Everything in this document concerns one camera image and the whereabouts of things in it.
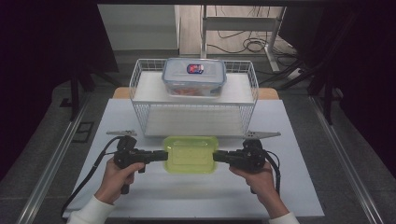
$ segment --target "plastic food container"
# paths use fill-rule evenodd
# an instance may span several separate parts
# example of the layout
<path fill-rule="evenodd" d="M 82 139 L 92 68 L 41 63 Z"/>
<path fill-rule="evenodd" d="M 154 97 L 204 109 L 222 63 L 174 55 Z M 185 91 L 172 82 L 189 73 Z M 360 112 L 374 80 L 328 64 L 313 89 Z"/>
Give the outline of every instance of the plastic food container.
<path fill-rule="evenodd" d="M 171 58 L 163 69 L 163 83 L 171 96 L 219 97 L 226 80 L 220 60 Z"/>
<path fill-rule="evenodd" d="M 175 174 L 211 174 L 217 167 L 213 152 L 218 148 L 215 136 L 169 136 L 163 140 L 168 152 L 164 168 Z"/>

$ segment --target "white sleeve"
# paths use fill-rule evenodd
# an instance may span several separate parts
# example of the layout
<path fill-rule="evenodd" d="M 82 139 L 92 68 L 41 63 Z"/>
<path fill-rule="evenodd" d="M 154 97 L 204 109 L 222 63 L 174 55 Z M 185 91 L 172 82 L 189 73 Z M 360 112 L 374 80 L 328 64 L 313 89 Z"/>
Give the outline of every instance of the white sleeve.
<path fill-rule="evenodd" d="M 277 217 L 269 220 L 270 224 L 299 224 L 293 213 L 288 213 L 283 217 Z"/>
<path fill-rule="evenodd" d="M 90 201 L 76 212 L 70 214 L 67 223 L 69 224 L 102 224 L 105 223 L 108 215 L 114 210 L 114 205 L 102 203 L 94 196 Z"/>

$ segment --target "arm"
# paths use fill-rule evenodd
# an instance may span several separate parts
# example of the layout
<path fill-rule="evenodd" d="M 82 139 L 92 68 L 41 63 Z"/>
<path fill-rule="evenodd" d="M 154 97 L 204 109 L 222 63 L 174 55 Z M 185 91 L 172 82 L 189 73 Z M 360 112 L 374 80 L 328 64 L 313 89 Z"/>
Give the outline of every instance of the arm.
<path fill-rule="evenodd" d="M 134 163 L 125 169 L 120 169 L 113 158 L 107 161 L 105 174 L 99 190 L 91 200 L 79 211 L 72 212 L 69 224 L 99 224 L 105 223 L 107 216 L 114 209 L 114 202 L 120 197 L 124 184 L 134 183 L 134 172 L 142 169 L 145 163 Z"/>
<path fill-rule="evenodd" d="M 259 202 L 267 209 L 271 218 L 270 223 L 298 223 L 294 214 L 283 204 L 275 190 L 273 172 L 269 162 L 264 164 L 263 171 L 258 174 L 250 174 L 232 166 L 230 166 L 230 171 L 246 179 L 247 184 L 256 192 Z"/>

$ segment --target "person's left hand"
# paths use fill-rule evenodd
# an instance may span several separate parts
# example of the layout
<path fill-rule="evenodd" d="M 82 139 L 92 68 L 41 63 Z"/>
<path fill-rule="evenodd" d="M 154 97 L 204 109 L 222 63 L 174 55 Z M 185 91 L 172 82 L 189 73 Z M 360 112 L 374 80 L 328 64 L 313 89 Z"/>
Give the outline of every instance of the person's left hand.
<path fill-rule="evenodd" d="M 102 184 L 96 191 L 95 198 L 103 203 L 113 204 L 120 197 L 122 186 L 134 183 L 134 172 L 143 167 L 145 163 L 137 162 L 121 169 L 114 163 L 114 158 L 111 158 L 107 161 Z"/>

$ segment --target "hand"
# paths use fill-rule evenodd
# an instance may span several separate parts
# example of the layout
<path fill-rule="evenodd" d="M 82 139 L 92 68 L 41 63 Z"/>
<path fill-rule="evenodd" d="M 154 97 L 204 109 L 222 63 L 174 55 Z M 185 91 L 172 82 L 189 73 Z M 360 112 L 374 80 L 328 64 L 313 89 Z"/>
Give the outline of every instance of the hand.
<path fill-rule="evenodd" d="M 264 164 L 263 170 L 258 174 L 251 174 L 232 166 L 230 166 L 230 171 L 246 179 L 247 184 L 256 192 L 259 202 L 267 209 L 270 218 L 282 217 L 289 212 L 275 190 L 273 172 L 269 162 Z"/>
<path fill-rule="evenodd" d="M 114 163 L 114 158 L 111 158 L 107 161 L 102 184 L 96 191 L 95 198 L 103 203 L 113 204 L 120 197 L 122 186 L 134 183 L 134 172 L 143 167 L 145 163 L 137 162 L 121 169 Z"/>

